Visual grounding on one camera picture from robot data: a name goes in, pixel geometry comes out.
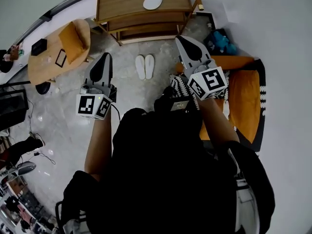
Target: person's arm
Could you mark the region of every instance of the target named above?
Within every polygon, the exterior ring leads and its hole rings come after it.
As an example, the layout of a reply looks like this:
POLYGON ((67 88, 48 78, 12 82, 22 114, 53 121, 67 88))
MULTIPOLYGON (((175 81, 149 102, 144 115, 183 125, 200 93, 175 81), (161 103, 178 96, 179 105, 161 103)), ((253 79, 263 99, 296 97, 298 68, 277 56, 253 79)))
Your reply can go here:
POLYGON ((100 180, 112 158, 111 109, 104 120, 95 120, 92 136, 84 163, 84 170, 100 180))
POLYGON ((210 141, 215 148, 239 138, 213 98, 197 100, 210 141))

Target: concrete floor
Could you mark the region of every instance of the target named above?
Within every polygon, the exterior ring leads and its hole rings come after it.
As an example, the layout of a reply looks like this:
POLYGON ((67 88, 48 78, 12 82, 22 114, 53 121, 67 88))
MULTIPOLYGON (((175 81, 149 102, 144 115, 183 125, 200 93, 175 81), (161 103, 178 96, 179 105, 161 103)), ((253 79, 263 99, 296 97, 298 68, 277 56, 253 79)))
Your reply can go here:
MULTIPOLYGON (((209 33, 208 17, 192 19, 184 35, 202 41, 209 33)), ((149 41, 127 44, 122 47, 106 35, 92 34, 90 55, 109 52, 113 57, 112 84, 118 88, 116 107, 121 117, 128 110, 139 107, 146 111, 154 108, 155 99, 159 98, 169 83, 169 74, 174 73, 178 62, 178 50, 174 40, 149 41), (151 80, 140 80, 135 68, 137 55, 152 54, 156 65, 151 80)), ((39 133, 46 146, 41 152, 56 162, 53 165, 48 159, 36 156, 31 159, 37 164, 36 169, 25 175, 30 190, 38 200, 54 214, 55 204, 63 199, 63 191, 73 174, 83 170, 84 160, 89 145, 93 120, 87 120, 75 115, 76 95, 82 85, 86 64, 56 78, 50 91, 39 95, 35 88, 26 85, 30 109, 27 114, 31 118, 31 128, 39 133)), ((23 70, 13 80, 28 80, 27 70, 23 70)), ((112 134, 116 132, 119 120, 115 109, 112 109, 112 134)), ((29 119, 11 128, 12 143, 25 140, 30 131, 29 119)), ((26 161, 32 154, 23 155, 26 161)))

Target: black pants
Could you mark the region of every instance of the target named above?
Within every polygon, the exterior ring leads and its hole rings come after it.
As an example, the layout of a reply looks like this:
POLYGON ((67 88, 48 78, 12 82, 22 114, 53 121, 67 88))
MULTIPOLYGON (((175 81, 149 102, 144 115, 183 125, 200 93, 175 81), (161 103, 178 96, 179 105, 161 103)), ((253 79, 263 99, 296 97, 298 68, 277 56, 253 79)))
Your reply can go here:
POLYGON ((9 153, 8 161, 12 163, 12 165, 16 165, 20 159, 20 156, 42 146, 43 144, 41 140, 28 137, 27 140, 18 142, 7 149, 7 152, 9 153))

